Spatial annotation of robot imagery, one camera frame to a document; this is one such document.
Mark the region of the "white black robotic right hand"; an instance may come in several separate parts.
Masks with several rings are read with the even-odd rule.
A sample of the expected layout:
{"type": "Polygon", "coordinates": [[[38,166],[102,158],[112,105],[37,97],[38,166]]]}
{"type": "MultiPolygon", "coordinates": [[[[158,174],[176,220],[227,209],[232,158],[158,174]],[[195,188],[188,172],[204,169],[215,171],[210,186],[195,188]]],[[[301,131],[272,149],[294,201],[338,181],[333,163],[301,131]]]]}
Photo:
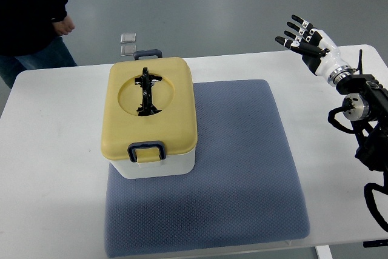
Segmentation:
{"type": "Polygon", "coordinates": [[[300,54],[315,76],[321,76],[335,86],[340,79],[354,73],[354,69],[342,59],[337,45],[323,30],[297,15],[292,15],[292,21],[287,22],[287,26],[292,31],[286,30],[285,36],[277,36],[275,41],[300,54]]]}

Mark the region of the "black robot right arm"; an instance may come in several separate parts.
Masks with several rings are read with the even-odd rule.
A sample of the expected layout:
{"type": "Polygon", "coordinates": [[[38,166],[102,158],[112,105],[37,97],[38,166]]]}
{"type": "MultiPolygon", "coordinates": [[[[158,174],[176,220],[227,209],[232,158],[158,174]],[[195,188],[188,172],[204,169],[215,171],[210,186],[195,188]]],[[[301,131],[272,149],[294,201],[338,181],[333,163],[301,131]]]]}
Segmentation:
{"type": "Polygon", "coordinates": [[[340,107],[331,110],[328,122],[336,129],[355,135],[355,158],[370,171],[383,174],[383,184],[367,183],[364,198],[377,224],[387,230],[387,221],[378,210],[374,193],[387,195],[387,89],[371,74],[363,73],[363,51],[358,67],[341,66],[329,74],[328,83],[344,96],[340,107]]]}

